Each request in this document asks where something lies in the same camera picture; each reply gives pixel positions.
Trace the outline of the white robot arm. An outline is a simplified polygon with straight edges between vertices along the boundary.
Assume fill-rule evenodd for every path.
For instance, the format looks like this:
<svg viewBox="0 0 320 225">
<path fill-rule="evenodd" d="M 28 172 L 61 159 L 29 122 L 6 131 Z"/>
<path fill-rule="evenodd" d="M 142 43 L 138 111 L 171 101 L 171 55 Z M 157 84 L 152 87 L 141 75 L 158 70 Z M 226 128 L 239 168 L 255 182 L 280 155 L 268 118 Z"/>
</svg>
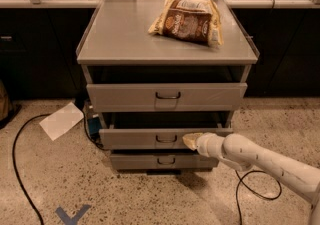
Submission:
<svg viewBox="0 0 320 225">
<path fill-rule="evenodd" d="M 236 171 L 257 166 L 311 204 L 308 225 L 320 225 L 320 169 L 263 148 L 245 136 L 190 133 L 184 144 L 205 157 L 216 158 Z"/>
</svg>

